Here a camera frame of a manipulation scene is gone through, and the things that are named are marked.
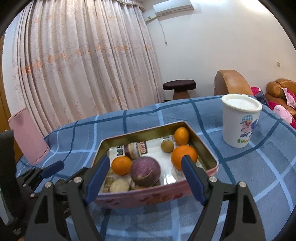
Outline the pink floral cushion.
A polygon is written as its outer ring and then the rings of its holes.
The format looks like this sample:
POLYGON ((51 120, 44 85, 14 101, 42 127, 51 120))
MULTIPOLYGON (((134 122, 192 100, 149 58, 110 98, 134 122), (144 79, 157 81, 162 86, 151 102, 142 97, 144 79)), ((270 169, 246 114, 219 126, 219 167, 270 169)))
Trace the pink floral cushion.
POLYGON ((292 117, 291 113, 284 108, 282 105, 277 104, 274 101, 268 101, 259 87, 250 87, 253 95, 256 99, 270 108, 274 113, 278 114, 286 123, 288 123, 293 128, 296 128, 295 119, 292 117))

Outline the purple round vegetable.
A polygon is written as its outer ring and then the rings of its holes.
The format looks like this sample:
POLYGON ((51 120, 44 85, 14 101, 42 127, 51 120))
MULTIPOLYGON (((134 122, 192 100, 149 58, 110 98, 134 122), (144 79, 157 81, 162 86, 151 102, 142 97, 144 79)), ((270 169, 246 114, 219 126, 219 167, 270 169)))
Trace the purple round vegetable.
POLYGON ((152 157, 140 157, 132 162, 129 174, 136 185, 151 187, 158 182, 161 167, 152 157))

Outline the white paper cup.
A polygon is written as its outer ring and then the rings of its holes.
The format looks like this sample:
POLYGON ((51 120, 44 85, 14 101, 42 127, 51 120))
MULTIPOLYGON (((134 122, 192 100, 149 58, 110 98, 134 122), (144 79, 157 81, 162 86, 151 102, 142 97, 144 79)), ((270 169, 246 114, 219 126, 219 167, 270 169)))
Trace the white paper cup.
POLYGON ((248 145, 259 121, 262 104, 245 94, 226 94, 223 104, 223 139, 234 148, 248 145))

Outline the dark round stool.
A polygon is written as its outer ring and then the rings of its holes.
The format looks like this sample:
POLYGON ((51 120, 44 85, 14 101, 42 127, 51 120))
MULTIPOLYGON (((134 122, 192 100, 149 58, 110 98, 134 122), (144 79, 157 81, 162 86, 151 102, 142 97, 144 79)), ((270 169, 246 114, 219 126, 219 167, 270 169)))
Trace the dark round stool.
POLYGON ((191 79, 178 79, 163 84, 163 90, 173 90, 173 100, 190 98, 189 92, 196 89, 196 81, 191 79))

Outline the round tan cut fruit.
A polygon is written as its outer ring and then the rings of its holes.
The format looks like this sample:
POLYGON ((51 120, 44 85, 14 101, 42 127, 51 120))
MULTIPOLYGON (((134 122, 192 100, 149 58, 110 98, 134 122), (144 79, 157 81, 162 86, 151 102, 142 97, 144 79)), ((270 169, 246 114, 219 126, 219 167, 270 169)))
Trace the round tan cut fruit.
POLYGON ((115 180, 109 187, 110 193, 127 192, 130 189, 130 185, 124 179, 115 180))

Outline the blue plaid tablecloth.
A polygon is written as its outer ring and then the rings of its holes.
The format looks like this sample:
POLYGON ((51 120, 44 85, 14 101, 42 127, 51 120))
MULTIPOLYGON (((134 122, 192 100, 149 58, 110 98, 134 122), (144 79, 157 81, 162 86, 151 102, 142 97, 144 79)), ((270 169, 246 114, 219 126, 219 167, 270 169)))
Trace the blue plaid tablecloth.
MULTIPOLYGON (((219 161, 220 181, 248 185, 266 239, 274 239, 295 207, 295 130, 267 107, 242 149, 230 147, 222 138, 222 101, 217 96, 93 116, 48 134, 50 151, 38 167, 63 161, 64 169, 51 178, 56 182, 89 167, 103 139, 176 121, 186 121, 210 148, 219 161)), ((93 203, 89 210, 105 240, 187 240, 202 206, 189 196, 133 209, 108 210, 93 203)))

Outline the brown leather sofa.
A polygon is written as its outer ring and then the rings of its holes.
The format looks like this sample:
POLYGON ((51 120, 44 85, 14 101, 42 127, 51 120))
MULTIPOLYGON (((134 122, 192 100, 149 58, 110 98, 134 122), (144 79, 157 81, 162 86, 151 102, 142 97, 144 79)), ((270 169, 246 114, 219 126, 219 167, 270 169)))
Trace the brown leather sofa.
POLYGON ((268 101, 283 106, 295 119, 296 83, 285 78, 269 82, 266 87, 265 97, 268 101))

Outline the pink metal tin box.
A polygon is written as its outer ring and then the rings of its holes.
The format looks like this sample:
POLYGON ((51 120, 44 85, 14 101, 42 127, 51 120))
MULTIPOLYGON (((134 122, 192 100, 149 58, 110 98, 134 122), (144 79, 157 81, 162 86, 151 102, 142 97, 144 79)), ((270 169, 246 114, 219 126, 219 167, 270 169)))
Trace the pink metal tin box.
MULTIPOLYGON (((195 133, 185 121, 177 121, 162 126, 105 138, 101 141, 92 164, 95 165, 103 155, 107 155, 111 161, 116 157, 125 156, 124 145, 134 142, 145 142, 170 135, 174 136, 175 131, 180 127, 185 127, 189 131, 190 139, 188 144, 197 151, 197 167, 203 168, 209 176, 215 175, 218 171, 218 160, 202 141, 200 135, 195 133)), ((192 192, 185 179, 184 181, 169 185, 154 185, 152 187, 132 191, 128 190, 127 192, 101 193, 99 191, 95 203, 102 208, 109 209, 136 208, 187 197, 191 194, 192 192)))

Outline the pink cylindrical bin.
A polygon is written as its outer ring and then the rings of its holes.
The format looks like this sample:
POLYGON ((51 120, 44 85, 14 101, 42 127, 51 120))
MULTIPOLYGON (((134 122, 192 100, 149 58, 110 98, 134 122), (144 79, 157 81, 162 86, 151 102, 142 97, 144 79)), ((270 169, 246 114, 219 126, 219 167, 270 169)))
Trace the pink cylindrical bin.
POLYGON ((8 125, 29 164, 35 166, 40 163, 50 148, 35 126, 29 111, 26 108, 19 110, 8 119, 8 125))

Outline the white packet in tin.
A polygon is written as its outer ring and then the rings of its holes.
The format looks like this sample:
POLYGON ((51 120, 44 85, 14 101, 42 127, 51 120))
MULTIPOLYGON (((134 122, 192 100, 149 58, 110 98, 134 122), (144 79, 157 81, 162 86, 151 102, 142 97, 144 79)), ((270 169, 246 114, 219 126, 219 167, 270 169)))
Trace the white packet in tin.
MULTIPOLYGON (((182 171, 179 171, 178 169, 176 169, 173 163, 171 162, 171 153, 165 153, 161 149, 161 143, 164 141, 171 141, 173 142, 174 147, 175 148, 177 147, 174 137, 170 135, 166 137, 155 138, 153 140, 149 140, 145 142, 140 142, 138 144, 139 149, 137 150, 139 153, 136 155, 137 157, 139 156, 152 157, 159 163, 161 168, 161 174, 160 174, 159 180, 155 184, 156 186, 169 185, 169 184, 173 184, 173 183, 185 180, 185 176, 182 173, 182 171)), ((109 172, 107 174, 106 179, 104 180, 104 183, 100 189, 100 192, 108 193, 112 183, 119 179, 123 179, 130 185, 130 191, 141 188, 141 186, 135 184, 130 174, 120 176, 114 173, 112 169, 109 169, 109 172)))

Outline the beige floral curtain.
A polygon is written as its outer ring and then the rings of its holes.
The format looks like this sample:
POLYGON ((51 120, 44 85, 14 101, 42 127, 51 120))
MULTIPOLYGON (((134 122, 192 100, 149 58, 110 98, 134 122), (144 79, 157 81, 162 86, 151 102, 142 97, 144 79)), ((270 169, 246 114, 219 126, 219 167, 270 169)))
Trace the beige floral curtain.
POLYGON ((16 95, 38 131, 164 99, 139 1, 31 1, 13 48, 16 95))

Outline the white air conditioner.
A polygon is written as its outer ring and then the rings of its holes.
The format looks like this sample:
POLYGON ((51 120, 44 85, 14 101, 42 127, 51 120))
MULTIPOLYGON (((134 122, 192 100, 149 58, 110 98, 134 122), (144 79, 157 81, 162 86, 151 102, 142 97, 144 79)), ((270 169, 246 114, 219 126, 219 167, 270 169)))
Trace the white air conditioner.
POLYGON ((181 11, 193 10, 190 0, 170 0, 153 5, 156 16, 165 16, 181 11))

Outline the small tan kiwi fruit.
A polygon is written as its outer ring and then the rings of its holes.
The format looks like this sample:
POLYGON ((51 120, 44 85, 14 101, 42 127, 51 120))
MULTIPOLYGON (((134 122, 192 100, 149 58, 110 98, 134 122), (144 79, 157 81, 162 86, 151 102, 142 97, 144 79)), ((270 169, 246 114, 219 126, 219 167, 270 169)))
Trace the small tan kiwi fruit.
POLYGON ((170 140, 165 140, 161 143, 161 149, 165 153, 171 153, 175 148, 175 145, 172 141, 170 140))

